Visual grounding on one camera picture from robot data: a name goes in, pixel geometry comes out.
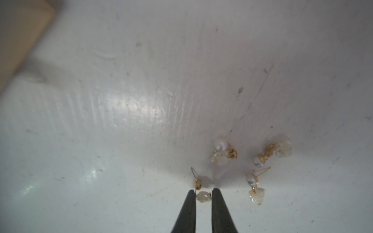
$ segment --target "scratch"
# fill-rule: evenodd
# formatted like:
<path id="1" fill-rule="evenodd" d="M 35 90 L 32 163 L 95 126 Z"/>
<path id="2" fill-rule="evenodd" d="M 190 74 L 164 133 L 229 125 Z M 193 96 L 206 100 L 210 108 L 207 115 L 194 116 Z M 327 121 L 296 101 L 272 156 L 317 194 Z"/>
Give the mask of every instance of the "scratch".
<path id="1" fill-rule="evenodd" d="M 356 155 L 360 150 L 361 150 L 361 148 L 357 149 L 355 152 L 353 152 L 353 153 L 351 154 L 351 156 Z"/>
<path id="2" fill-rule="evenodd" d="M 335 164 L 335 162 L 337 162 L 338 159 L 339 159 L 339 157 L 338 157 L 337 159 L 335 159 L 335 160 L 332 162 L 332 164 Z"/>
<path id="3" fill-rule="evenodd" d="M 339 126 L 337 127 L 337 129 L 336 129 L 336 130 L 337 130 L 337 131 L 338 131 L 338 130 L 340 130 L 340 128 L 342 128 L 343 126 L 345 126 L 345 124 L 343 124 L 343 123 L 342 123 L 342 124 L 340 124 L 340 125 L 339 125 Z"/>
<path id="4" fill-rule="evenodd" d="M 260 86 L 258 93 L 255 95 L 254 100 L 256 99 L 256 97 L 259 95 L 259 93 L 260 93 L 261 90 L 263 89 L 264 85 L 266 84 L 266 81 L 267 81 L 269 75 L 271 74 L 271 71 L 272 71 L 272 69 L 273 69 L 274 66 L 275 66 L 275 64 L 273 63 L 273 64 L 271 65 L 271 67 L 268 69 L 268 71 L 267 71 L 267 76 L 266 76 L 266 78 L 264 79 L 264 82 L 262 83 L 262 85 Z"/>
<path id="5" fill-rule="evenodd" d="M 95 55 L 97 55 L 100 58 L 103 58 L 103 59 L 106 59 L 106 60 L 116 60 L 116 56 L 115 55 L 104 54 L 104 53 L 101 53 L 101 52 L 96 51 L 96 50 L 91 50 L 91 51 L 92 51 L 92 53 L 94 53 Z"/>
<path id="6" fill-rule="evenodd" d="M 245 117 L 246 113 L 250 110 L 251 106 L 253 105 L 253 102 L 256 100 L 256 98 L 258 97 L 259 93 L 261 92 L 261 90 L 263 89 L 264 85 L 266 84 L 266 82 L 267 82 L 267 80 L 268 80 L 268 77 L 269 77 L 269 75 L 271 74 L 271 72 L 272 72 L 274 66 L 275 66 L 275 64 L 273 63 L 273 64 L 271 65 L 271 67 L 270 67 L 268 70 L 266 70 L 265 73 L 266 73 L 267 75 L 266 75 L 266 77 L 265 77 L 265 79 L 264 79 L 262 85 L 260 86 L 258 93 L 254 96 L 254 99 L 251 101 L 251 103 L 250 103 L 249 106 L 247 107 L 245 113 L 244 113 L 244 114 L 243 114 L 243 115 L 238 119 L 238 121 L 237 121 L 236 125 L 233 127 L 233 129 L 235 129 L 235 128 L 237 127 L 237 125 L 239 125 L 239 123 L 241 122 L 241 120 Z"/>
<path id="7" fill-rule="evenodd" d="M 164 190 L 170 188 L 170 187 L 173 186 L 174 184 L 176 184 L 176 182 L 173 183 L 173 184 L 171 184 L 171 185 L 169 185 L 169 186 L 167 186 L 167 187 L 165 187 L 165 188 L 162 188 L 162 189 L 156 191 L 155 193 L 152 193 L 152 194 L 146 196 L 144 199 L 140 199 L 140 200 L 138 200 L 138 201 L 135 201 L 134 203 L 141 202 L 141 201 L 145 200 L 146 198 L 149 198 L 149 197 L 151 197 L 151 196 L 154 196 L 154 195 L 156 195 L 156 194 L 159 194 L 160 192 L 162 192 L 162 191 L 164 191 Z"/>
<path id="8" fill-rule="evenodd" d="M 302 10 L 302 12 L 304 12 L 305 11 L 305 9 L 307 8 L 307 6 L 308 6 L 308 4 L 310 3 L 310 0 L 308 0 L 306 3 L 305 3 L 305 5 L 304 5 L 304 7 L 303 7 L 303 10 Z"/>

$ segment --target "stud earring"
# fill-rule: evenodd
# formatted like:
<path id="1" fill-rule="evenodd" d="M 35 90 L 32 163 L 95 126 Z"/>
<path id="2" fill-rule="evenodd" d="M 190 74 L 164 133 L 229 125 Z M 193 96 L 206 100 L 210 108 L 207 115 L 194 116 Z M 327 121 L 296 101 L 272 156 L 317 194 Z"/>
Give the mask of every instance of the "stud earring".
<path id="1" fill-rule="evenodd" d="M 194 192 L 196 192 L 197 193 L 197 190 L 200 190 L 201 189 L 201 187 L 202 187 L 202 181 L 201 181 L 201 177 L 200 176 L 196 176 L 195 175 L 195 170 L 194 170 L 194 168 L 190 168 L 191 170 L 192 170 L 192 173 L 193 173 L 193 176 L 194 176 L 194 178 L 195 178 L 195 183 L 194 183 L 194 187 L 195 187 L 195 191 Z"/>
<path id="2" fill-rule="evenodd" d="M 258 177 L 263 173 L 267 172 L 269 169 L 271 169 L 271 167 L 265 169 L 258 175 L 255 175 L 254 173 L 246 175 L 246 181 L 251 186 L 251 191 L 249 191 L 249 197 L 251 198 L 251 201 L 257 205 L 261 205 L 263 203 L 264 198 L 264 189 L 257 187 L 257 185 L 259 184 Z"/>
<path id="3" fill-rule="evenodd" d="M 251 161 L 255 166 L 262 167 L 273 155 L 282 158 L 291 156 L 292 153 L 293 144 L 289 140 L 284 140 L 276 144 L 270 144 L 264 153 L 252 157 Z"/>
<path id="4" fill-rule="evenodd" d="M 195 191 L 194 192 L 196 193 L 196 196 L 195 196 L 196 200 L 201 202 L 201 203 L 210 201 L 211 200 L 211 193 L 208 193 L 206 191 L 200 191 L 197 194 L 197 190 L 200 190 L 201 187 L 202 187 L 202 177 L 197 174 L 197 172 L 194 170 L 194 168 L 191 167 L 190 169 L 192 170 L 192 173 L 193 173 L 193 176 L 194 176 L 194 179 L 195 179 L 195 183 L 194 183 Z"/>
<path id="5" fill-rule="evenodd" d="M 224 166 L 229 160 L 237 158 L 237 151 L 223 137 L 218 137 L 214 142 L 214 152 L 209 159 L 219 166 Z"/>

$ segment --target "beige object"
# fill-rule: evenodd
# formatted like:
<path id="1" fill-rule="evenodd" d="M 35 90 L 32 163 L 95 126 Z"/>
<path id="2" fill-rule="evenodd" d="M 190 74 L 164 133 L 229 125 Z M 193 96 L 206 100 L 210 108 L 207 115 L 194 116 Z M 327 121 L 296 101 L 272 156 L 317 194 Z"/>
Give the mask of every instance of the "beige object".
<path id="1" fill-rule="evenodd" d="M 0 91 L 53 16 L 44 0 L 0 1 Z"/>

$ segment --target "white pearl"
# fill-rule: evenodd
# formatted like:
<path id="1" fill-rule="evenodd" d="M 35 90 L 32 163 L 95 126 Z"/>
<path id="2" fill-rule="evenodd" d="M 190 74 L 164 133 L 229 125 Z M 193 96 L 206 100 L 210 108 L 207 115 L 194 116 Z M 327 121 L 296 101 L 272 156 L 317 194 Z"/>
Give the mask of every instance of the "white pearl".
<path id="1" fill-rule="evenodd" d="M 251 190 L 249 192 L 249 197 L 251 198 L 251 201 L 254 204 L 261 205 L 263 203 L 263 198 L 264 198 L 264 189 L 257 188 L 255 192 Z"/>
<path id="2" fill-rule="evenodd" d="M 255 187 L 258 184 L 258 181 L 253 174 L 247 174 L 246 181 L 251 187 Z"/>
<path id="3" fill-rule="evenodd" d="M 226 151 L 228 149 L 228 142 L 226 139 L 219 137 L 214 142 L 215 150 Z"/>
<path id="4" fill-rule="evenodd" d="M 211 200 L 211 193 L 200 191 L 195 198 L 197 201 L 204 203 Z"/>
<path id="5" fill-rule="evenodd" d="M 257 167 L 262 167 L 263 166 L 263 162 L 260 160 L 260 158 L 258 156 L 253 156 L 251 158 L 251 161 L 253 162 L 253 164 Z"/>

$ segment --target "scratched white surface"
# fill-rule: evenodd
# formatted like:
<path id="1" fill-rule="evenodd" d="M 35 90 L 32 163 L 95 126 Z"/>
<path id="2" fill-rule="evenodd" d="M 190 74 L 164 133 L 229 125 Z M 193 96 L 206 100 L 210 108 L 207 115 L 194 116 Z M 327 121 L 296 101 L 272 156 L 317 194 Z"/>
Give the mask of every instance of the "scratched white surface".
<path id="1" fill-rule="evenodd" d="M 372 6 L 55 4 L 0 99 L 1 232 L 170 232 L 191 166 L 220 178 L 239 232 L 371 232 Z M 283 133 L 295 153 L 266 163 L 255 206 L 247 158 Z M 224 171 L 220 134 L 239 156 Z M 197 232 L 210 214 L 197 203 Z"/>

